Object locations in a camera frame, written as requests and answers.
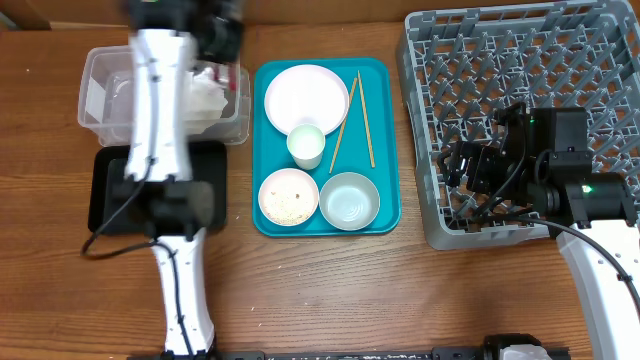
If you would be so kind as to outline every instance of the plastic grid rack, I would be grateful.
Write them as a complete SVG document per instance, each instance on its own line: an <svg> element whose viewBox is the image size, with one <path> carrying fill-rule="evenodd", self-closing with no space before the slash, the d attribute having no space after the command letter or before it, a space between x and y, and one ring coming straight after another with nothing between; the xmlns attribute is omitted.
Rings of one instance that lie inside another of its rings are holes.
<svg viewBox="0 0 640 360"><path fill-rule="evenodd" d="M487 198L449 188L435 163L457 140L499 144L487 115L517 101L588 110L593 171L626 176L640 209L639 34L629 3L577 0L412 13L397 51L427 241L436 249L547 237L542 226L469 221ZM511 211L508 203L503 211Z"/></svg>

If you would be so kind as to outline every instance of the teal tray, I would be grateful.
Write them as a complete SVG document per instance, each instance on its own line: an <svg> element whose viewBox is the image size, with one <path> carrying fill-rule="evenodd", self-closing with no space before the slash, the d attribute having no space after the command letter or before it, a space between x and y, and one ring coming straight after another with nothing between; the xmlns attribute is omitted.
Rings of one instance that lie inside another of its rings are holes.
<svg viewBox="0 0 640 360"><path fill-rule="evenodd" d="M340 128L327 135L322 162L320 166L308 173L316 181L320 190L331 176L343 172L356 172L373 181L380 193L380 212L373 223L362 230L346 232L334 228L324 219L319 208L301 225L279 226L269 221L258 206L260 185L267 176L283 168L298 168L287 151L287 137L273 127L267 118L264 97L269 84L279 73L302 64L319 65L331 69L346 84L348 91L351 91L353 79L360 70L376 168L372 169L369 161L362 102L360 90L357 88L333 174L329 175L329 168ZM253 222L263 234L271 237L383 234L398 225L402 217L398 154L389 72L383 63L372 58L288 60L267 63L256 73L253 119Z"/></svg>

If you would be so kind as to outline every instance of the wood grain surface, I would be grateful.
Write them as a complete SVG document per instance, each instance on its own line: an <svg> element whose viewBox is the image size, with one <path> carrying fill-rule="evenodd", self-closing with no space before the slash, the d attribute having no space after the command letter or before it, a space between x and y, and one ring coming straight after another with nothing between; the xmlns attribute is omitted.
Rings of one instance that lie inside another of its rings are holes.
<svg viewBox="0 0 640 360"><path fill-rule="evenodd" d="M401 23L248 29L243 63L371 56L391 74L403 216L385 236L270 239L251 219L252 142L229 148L228 225L205 247L207 302L223 350L372 351L479 345L531 333L591 359L573 280L549 240L438 252L422 230L395 47ZM80 258L96 136L77 122L89 50L119 29L0 36L0 358L159 353L160 282L145 250ZM140 237L101 239L103 249Z"/></svg>
<svg viewBox="0 0 640 360"><path fill-rule="evenodd" d="M3 0L13 7L28 8L52 28L62 23L128 25L122 0ZM519 4L543 2L520 0ZM243 19L251 25L338 24L373 21L404 21L414 11L514 4L513 0L245 0Z"/></svg>

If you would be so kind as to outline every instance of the white plate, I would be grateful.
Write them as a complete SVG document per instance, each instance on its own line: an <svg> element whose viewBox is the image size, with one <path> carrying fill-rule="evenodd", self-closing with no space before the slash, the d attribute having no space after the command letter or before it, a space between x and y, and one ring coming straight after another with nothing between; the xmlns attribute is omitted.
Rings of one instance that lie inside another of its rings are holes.
<svg viewBox="0 0 640 360"><path fill-rule="evenodd" d="M264 108L271 124L285 135L301 124L313 124L327 135L347 115L349 93L333 71L317 65L298 65L271 81Z"/></svg>

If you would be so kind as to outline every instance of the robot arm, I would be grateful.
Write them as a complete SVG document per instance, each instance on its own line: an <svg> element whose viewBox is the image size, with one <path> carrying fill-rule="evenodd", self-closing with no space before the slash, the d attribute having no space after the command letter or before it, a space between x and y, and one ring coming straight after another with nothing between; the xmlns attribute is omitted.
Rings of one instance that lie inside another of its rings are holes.
<svg viewBox="0 0 640 360"><path fill-rule="evenodd" d="M622 176L591 172L586 111L530 110L518 103L498 111L496 120L506 127L500 148L457 142L438 159L444 181L459 186L466 176L468 190L491 194L490 204L476 211L477 222L511 220L549 226L575 279L595 358L636 358L635 342L640 338L640 299L634 299L640 279L637 214ZM532 204L518 212L535 211L547 220L485 216L495 201L504 200L518 206ZM581 234L595 247L577 236Z"/></svg>
<svg viewBox="0 0 640 360"><path fill-rule="evenodd" d="M183 127L183 84L196 59L236 60L242 0L131 0L135 33L134 129L121 195L146 224L158 263L167 337L163 356L207 359L214 326L206 304L203 246L215 189L193 181Z"/></svg>
<svg viewBox="0 0 640 360"><path fill-rule="evenodd" d="M640 279L640 234L635 227L627 226L624 220L602 220L592 221L589 229L577 230L616 257L633 279ZM594 358L623 360L637 357L638 310L626 284L618 280L618 272L581 239L563 232L556 240L578 288Z"/></svg>

